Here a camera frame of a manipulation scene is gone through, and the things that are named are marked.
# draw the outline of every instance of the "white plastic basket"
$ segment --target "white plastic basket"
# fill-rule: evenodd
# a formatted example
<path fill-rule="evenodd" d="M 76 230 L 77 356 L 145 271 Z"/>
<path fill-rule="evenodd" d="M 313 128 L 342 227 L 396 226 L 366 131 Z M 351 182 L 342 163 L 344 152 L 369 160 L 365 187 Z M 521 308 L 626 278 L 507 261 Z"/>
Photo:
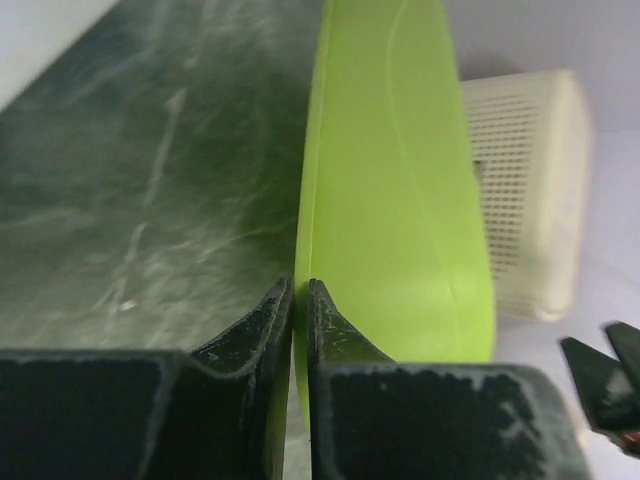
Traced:
<path fill-rule="evenodd" d="M 499 314 L 565 316 L 577 283 L 593 127 L 569 71 L 463 82 Z"/>

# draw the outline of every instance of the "lime green plastic container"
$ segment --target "lime green plastic container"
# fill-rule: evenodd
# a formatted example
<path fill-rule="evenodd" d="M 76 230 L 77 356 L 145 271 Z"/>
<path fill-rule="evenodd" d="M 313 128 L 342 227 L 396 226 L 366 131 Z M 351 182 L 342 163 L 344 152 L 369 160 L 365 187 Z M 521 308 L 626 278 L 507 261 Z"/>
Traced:
<path fill-rule="evenodd" d="M 296 376 L 306 295 L 397 362 L 484 363 L 494 299 L 446 16 L 437 0 L 326 0 L 296 250 Z"/>

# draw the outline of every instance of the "mesh basket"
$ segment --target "mesh basket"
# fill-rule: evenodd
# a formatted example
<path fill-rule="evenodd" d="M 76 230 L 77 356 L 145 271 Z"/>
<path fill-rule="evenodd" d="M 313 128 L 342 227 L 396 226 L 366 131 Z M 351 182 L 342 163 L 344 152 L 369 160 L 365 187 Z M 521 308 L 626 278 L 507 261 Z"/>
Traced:
<path fill-rule="evenodd" d="M 552 321 L 575 296 L 592 124 L 572 72 L 463 82 L 499 314 Z"/>

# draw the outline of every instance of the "dark green marble surface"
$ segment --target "dark green marble surface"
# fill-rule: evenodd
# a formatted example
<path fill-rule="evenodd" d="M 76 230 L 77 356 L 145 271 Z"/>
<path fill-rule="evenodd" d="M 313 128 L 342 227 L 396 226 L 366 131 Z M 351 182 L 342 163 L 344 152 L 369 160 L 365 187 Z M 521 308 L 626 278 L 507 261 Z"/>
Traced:
<path fill-rule="evenodd" d="M 320 12 L 125 0 L 0 114 L 0 347 L 188 349 L 292 273 Z"/>

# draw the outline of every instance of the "white background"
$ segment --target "white background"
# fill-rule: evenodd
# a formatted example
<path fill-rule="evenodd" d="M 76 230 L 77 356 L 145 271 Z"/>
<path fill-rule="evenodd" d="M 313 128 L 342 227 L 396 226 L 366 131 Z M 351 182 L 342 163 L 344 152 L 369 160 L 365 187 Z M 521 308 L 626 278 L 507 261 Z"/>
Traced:
<path fill-rule="evenodd" d="M 0 108 L 114 0 L 0 0 Z M 446 0 L 465 78 L 576 70 L 600 130 L 577 306 L 545 325 L 501 319 L 497 360 L 535 365 L 574 399 L 557 340 L 607 350 L 599 327 L 640 326 L 640 2 Z M 640 461 L 589 435 L 598 479 L 640 478 Z"/>

